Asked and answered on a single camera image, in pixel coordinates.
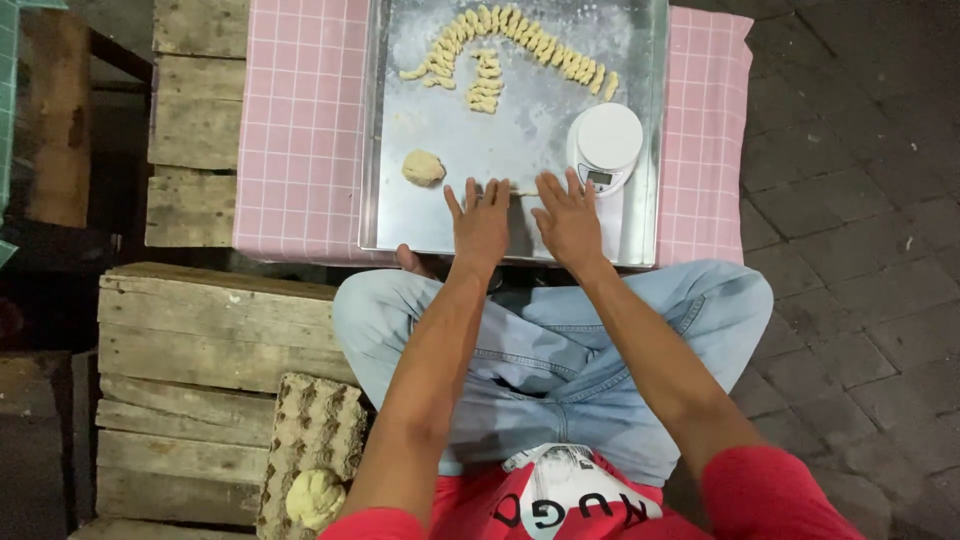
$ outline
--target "red t-shirt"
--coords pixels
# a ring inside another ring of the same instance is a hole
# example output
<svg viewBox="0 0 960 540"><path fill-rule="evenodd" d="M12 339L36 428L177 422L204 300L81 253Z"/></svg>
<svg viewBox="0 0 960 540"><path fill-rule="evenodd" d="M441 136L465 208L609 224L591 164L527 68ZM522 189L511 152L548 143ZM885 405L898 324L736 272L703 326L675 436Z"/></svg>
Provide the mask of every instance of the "red t-shirt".
<svg viewBox="0 0 960 540"><path fill-rule="evenodd" d="M773 447L716 455L700 490L716 538L862 538L801 461ZM587 447L547 444L470 478L440 477L429 532L408 512L371 508L319 540L710 538L662 501Z"/></svg>

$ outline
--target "dough ball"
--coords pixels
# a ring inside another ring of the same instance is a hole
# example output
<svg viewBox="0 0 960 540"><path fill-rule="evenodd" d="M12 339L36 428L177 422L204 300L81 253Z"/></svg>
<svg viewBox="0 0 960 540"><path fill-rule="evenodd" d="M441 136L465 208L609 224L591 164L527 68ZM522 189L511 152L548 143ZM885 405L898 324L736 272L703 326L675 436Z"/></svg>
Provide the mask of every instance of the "dough ball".
<svg viewBox="0 0 960 540"><path fill-rule="evenodd" d="M440 163L440 158L424 152L420 148L407 154L403 160L403 177L411 184L427 187L446 176L446 169Z"/></svg>
<svg viewBox="0 0 960 540"><path fill-rule="evenodd" d="M329 469L303 471L287 492L287 515L306 528L321 530L337 517L347 492Z"/></svg>

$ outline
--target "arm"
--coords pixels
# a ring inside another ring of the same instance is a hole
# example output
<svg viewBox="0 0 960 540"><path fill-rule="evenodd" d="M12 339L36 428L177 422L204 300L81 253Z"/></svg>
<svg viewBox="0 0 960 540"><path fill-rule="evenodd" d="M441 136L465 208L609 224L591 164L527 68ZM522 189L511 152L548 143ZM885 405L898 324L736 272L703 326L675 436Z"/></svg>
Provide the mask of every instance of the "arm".
<svg viewBox="0 0 960 540"><path fill-rule="evenodd" d="M491 180L479 201L468 179L466 211L449 186L444 197L453 214L453 266L400 356L341 518L388 507L425 527L430 521L437 464L476 347L487 283L509 243L510 181Z"/></svg>
<svg viewBox="0 0 960 540"><path fill-rule="evenodd" d="M677 443L694 478L727 448L763 444L696 353L603 256L593 184L581 194L572 169L566 179L568 191L550 173L537 177L546 211L535 209L534 216L543 242L584 288L640 396Z"/></svg>

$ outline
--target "metal baking tray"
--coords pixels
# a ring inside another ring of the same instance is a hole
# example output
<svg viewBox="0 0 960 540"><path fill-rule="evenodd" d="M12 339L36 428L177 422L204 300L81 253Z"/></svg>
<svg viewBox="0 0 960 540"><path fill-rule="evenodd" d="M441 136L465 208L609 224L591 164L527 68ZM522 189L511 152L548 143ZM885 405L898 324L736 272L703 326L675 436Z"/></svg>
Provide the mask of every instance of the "metal baking tray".
<svg viewBox="0 0 960 540"><path fill-rule="evenodd" d="M400 70L414 69L430 42L457 13L478 3L444 0L373 2L368 30L363 181L358 245L393 250L407 243L415 251L452 254L453 233L440 183L422 188L400 174L404 157L421 148L441 158L443 184L463 198L467 177L479 183L510 178L521 191L536 190L534 179L548 169L563 177L566 136L581 111L601 103L585 86L566 81L560 70L541 66L532 53L508 38L484 36L465 44L458 56L456 90L405 82ZM531 0L515 4L559 42L590 55L620 76L614 102L631 108L644 139L633 177L598 201L604 253L617 265L648 267L656 260L657 203L663 93L666 83L668 6L666 0ZM467 109L464 94L475 78L474 48L495 48L505 83L496 115ZM514 198L507 257L550 261L530 208L537 197Z"/></svg>

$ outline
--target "green cutting mat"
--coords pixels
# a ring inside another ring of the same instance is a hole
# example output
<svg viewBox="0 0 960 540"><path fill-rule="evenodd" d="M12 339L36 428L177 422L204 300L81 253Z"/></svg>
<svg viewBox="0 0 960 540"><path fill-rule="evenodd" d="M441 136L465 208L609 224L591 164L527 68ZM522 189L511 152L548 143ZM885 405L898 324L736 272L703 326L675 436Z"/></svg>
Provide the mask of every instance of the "green cutting mat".
<svg viewBox="0 0 960 540"><path fill-rule="evenodd" d="M20 36L20 8L66 9L63 0L0 0L0 226L10 202L10 157L13 147L13 110L16 100L16 41ZM16 246L0 240L0 266Z"/></svg>

